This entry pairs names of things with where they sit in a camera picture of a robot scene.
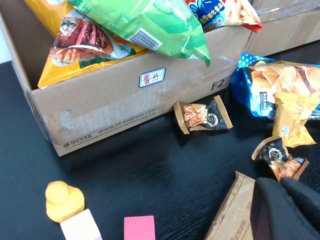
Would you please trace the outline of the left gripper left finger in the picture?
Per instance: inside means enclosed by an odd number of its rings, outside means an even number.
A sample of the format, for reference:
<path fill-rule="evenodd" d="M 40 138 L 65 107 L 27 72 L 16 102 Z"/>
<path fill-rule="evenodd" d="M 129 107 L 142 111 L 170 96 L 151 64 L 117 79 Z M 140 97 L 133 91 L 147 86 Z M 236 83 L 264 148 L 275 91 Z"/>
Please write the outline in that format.
<path fill-rule="evenodd" d="M 271 178 L 260 177 L 255 181 L 250 223 L 255 240 L 281 240 L 281 207 L 284 189 Z"/>

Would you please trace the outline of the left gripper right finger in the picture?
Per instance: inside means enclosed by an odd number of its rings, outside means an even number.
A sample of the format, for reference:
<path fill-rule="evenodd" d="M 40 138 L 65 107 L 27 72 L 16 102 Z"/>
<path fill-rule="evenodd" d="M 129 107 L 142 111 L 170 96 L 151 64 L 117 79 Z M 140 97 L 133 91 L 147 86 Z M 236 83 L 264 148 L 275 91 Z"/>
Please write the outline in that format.
<path fill-rule="evenodd" d="M 282 240 L 320 238 L 320 194 L 293 178 L 282 178 L 284 189 L 280 210 Z"/>

